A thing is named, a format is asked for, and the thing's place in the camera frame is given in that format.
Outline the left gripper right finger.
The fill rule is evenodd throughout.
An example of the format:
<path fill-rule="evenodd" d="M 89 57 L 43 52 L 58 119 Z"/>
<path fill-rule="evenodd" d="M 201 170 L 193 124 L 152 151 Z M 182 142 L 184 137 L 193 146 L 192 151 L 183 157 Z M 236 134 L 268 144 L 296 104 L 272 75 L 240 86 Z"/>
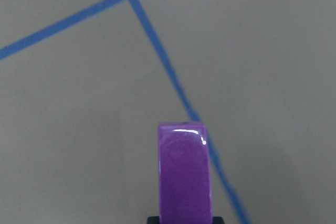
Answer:
<path fill-rule="evenodd" d="M 221 216 L 214 216 L 212 218 L 212 224 L 224 224 L 224 219 Z"/>

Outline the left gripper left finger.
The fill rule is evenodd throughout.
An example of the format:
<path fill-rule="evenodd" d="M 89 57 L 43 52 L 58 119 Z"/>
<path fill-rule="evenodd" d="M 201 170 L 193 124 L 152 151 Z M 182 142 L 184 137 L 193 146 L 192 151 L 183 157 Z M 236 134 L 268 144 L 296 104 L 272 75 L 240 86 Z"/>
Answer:
<path fill-rule="evenodd" d="M 150 216 L 146 220 L 147 224 L 160 224 L 160 217 L 159 216 Z"/>

